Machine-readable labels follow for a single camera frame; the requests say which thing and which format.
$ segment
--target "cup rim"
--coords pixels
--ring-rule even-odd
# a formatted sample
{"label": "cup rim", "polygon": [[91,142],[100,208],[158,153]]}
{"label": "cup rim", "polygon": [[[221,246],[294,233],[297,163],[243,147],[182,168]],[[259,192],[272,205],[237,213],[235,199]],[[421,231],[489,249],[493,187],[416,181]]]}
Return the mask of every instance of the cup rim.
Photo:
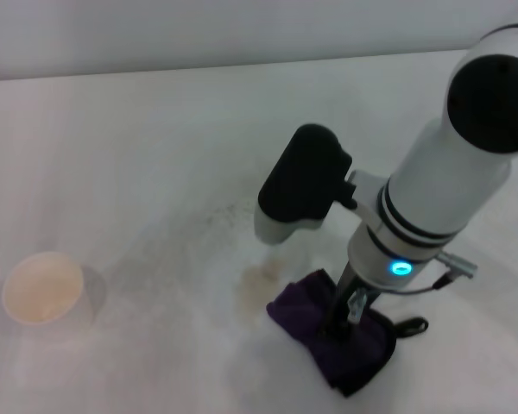
{"label": "cup rim", "polygon": [[[41,321],[41,322],[24,321],[24,320],[20,319],[19,317],[15,316],[8,309],[8,306],[6,305],[6,291],[8,290],[8,286],[11,284],[11,281],[13,279],[14,274],[16,273],[16,271],[19,270],[20,267],[23,267],[23,266],[27,265],[27,263],[29,263],[30,261],[39,260],[43,256],[50,256],[50,255],[61,256],[61,257],[65,258],[65,259],[68,259],[69,261],[71,261],[77,267],[77,269],[78,269],[78,271],[77,271],[77,279],[80,281],[79,292],[77,293],[77,297],[73,300],[73,303],[70,304],[64,311],[62,311],[60,314],[56,315],[52,319],[48,319],[47,321]],[[79,302],[80,297],[82,296],[84,289],[85,289],[85,279],[83,277],[82,268],[80,267],[80,265],[77,262],[75,262],[73,259],[71,259],[71,257],[69,257],[67,254],[61,253],[61,252],[54,252],[54,251],[41,252],[41,253],[37,253],[37,254],[31,254],[30,256],[28,256],[25,259],[23,259],[22,261],[20,261],[17,265],[15,265],[14,268],[9,272],[8,277],[6,278],[6,280],[5,280],[4,284],[3,284],[3,288],[2,288],[2,307],[5,310],[5,312],[8,314],[9,317],[11,317],[14,321],[16,321],[17,323],[20,323],[21,325],[26,325],[26,326],[46,325],[46,324],[55,322],[58,319],[61,319],[67,313],[69,313],[75,307],[75,305]]]}

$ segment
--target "black strap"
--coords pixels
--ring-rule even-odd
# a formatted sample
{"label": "black strap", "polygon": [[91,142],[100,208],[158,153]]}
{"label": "black strap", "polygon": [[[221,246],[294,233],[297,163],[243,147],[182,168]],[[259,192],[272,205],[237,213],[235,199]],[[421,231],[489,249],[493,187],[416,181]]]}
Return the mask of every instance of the black strap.
{"label": "black strap", "polygon": [[423,317],[411,317],[405,321],[396,323],[394,325],[395,335],[397,338],[409,338],[417,336],[428,329],[429,323]]}

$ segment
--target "paper cup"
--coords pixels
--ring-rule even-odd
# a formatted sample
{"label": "paper cup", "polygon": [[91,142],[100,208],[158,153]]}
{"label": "paper cup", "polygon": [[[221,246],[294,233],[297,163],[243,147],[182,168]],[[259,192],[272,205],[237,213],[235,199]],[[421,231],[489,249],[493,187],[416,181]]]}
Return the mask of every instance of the paper cup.
{"label": "paper cup", "polygon": [[92,324],[92,307],[80,267],[69,256],[46,252],[28,257],[6,279],[6,313],[24,333],[65,340]]}

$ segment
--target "dark purple fabric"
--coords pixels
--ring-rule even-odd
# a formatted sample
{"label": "dark purple fabric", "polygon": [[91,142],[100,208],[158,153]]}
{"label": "dark purple fabric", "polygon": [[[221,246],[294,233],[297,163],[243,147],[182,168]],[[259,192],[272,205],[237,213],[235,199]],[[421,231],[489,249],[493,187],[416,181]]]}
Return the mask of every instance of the dark purple fabric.
{"label": "dark purple fabric", "polygon": [[386,318],[373,310],[363,314],[361,323],[345,341],[318,335],[335,291],[330,276],[320,270],[290,283],[267,305],[267,313],[309,349],[328,384],[347,396],[385,365],[395,349],[395,337],[388,328],[391,322],[381,323],[381,318]]}

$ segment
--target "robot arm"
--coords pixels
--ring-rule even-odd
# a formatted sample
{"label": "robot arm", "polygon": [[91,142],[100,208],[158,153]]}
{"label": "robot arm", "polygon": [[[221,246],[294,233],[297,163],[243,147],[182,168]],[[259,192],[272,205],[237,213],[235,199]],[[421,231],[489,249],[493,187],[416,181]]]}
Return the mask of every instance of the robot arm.
{"label": "robot arm", "polygon": [[345,180],[351,157],[332,132],[301,127],[261,190],[256,233],[283,242],[319,227],[334,201],[357,214],[339,308],[357,289],[401,289],[434,259],[471,276],[476,267],[443,248],[505,182],[517,154],[518,23],[486,35],[459,62],[441,119],[389,178],[354,171]]}

